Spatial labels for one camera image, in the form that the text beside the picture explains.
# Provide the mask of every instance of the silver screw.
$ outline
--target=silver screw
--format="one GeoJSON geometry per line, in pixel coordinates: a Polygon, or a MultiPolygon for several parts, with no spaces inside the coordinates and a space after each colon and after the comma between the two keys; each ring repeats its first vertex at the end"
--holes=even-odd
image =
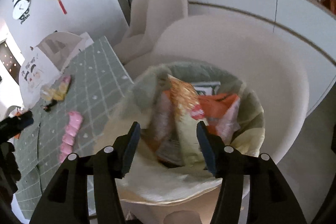
{"type": "Polygon", "coordinates": [[[267,154],[261,154],[261,158],[263,160],[269,160],[269,156],[267,154]]]}
{"type": "Polygon", "coordinates": [[[224,147],[224,151],[226,153],[232,153],[234,151],[234,149],[231,146],[226,146],[226,147],[224,147]]]}
{"type": "Polygon", "coordinates": [[[104,152],[105,153],[111,153],[113,151],[113,147],[112,146],[107,146],[104,148],[104,152]]]}
{"type": "Polygon", "coordinates": [[[69,160],[75,160],[76,158],[77,158],[77,155],[74,154],[74,153],[72,153],[72,154],[70,154],[70,155],[68,156],[68,159],[69,159],[69,160]]]}

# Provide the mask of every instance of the plaid tablecloth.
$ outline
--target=plaid tablecloth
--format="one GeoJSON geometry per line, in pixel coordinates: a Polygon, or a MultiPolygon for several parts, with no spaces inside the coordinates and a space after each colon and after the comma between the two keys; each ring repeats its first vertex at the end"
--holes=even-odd
{"type": "MultiPolygon", "coordinates": [[[[78,54],[64,72],[72,76],[72,83],[63,102],[51,112],[42,110],[40,100],[32,109],[34,124],[15,140],[15,156],[22,174],[17,183],[16,198],[25,216],[30,219],[49,181],[60,166],[59,146],[68,112],[79,111],[83,124],[76,137],[73,151],[79,156],[92,154],[92,147],[112,112],[133,82],[105,37],[96,40],[78,54]]],[[[89,214],[95,213],[93,178],[88,178],[89,214]]]]}

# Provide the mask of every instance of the trash bag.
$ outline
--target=trash bag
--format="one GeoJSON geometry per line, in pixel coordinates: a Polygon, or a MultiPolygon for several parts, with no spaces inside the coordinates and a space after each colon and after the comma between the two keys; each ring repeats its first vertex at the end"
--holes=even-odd
{"type": "MultiPolygon", "coordinates": [[[[235,93],[241,99],[237,122],[240,129],[232,137],[231,146],[241,153],[258,156],[265,135],[263,108],[257,95],[246,84],[227,71],[197,62],[174,62],[150,67],[139,76],[125,97],[115,107],[103,134],[97,139],[94,153],[112,145],[120,135],[125,135],[132,123],[148,128],[153,106],[164,90],[169,89],[167,75],[185,82],[219,81],[218,93],[235,93]]],[[[130,172],[116,180],[121,200],[150,205],[177,205],[207,193],[221,184],[204,169],[205,163],[192,167],[167,168],[140,139],[130,172]]],[[[244,180],[244,196],[249,182],[244,180]]]]}

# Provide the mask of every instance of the pink toy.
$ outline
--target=pink toy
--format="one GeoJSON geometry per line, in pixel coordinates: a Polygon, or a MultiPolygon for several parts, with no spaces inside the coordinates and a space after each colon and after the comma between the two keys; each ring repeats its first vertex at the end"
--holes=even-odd
{"type": "Polygon", "coordinates": [[[77,133],[78,133],[78,130],[76,128],[74,128],[73,126],[71,125],[67,125],[65,127],[65,132],[69,135],[71,135],[72,137],[76,137],[77,133]]]}
{"type": "Polygon", "coordinates": [[[65,133],[62,137],[63,143],[73,146],[75,143],[75,138],[67,133],[65,133]]]}
{"type": "Polygon", "coordinates": [[[67,156],[68,155],[64,154],[64,153],[59,154],[59,156],[58,156],[59,162],[62,163],[63,161],[65,161],[65,159],[67,158],[67,156]]]}
{"type": "Polygon", "coordinates": [[[62,143],[59,147],[61,153],[63,154],[71,154],[72,153],[72,146],[67,143],[62,143]]]}
{"type": "Polygon", "coordinates": [[[73,126],[76,130],[81,127],[83,116],[77,111],[69,112],[69,125],[73,126]]]}

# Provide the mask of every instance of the panda clock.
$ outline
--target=panda clock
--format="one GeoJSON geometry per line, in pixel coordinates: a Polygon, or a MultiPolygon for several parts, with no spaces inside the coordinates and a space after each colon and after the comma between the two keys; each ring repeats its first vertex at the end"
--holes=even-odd
{"type": "Polygon", "coordinates": [[[30,0],[13,0],[13,18],[22,24],[29,17],[29,6],[30,0]]]}

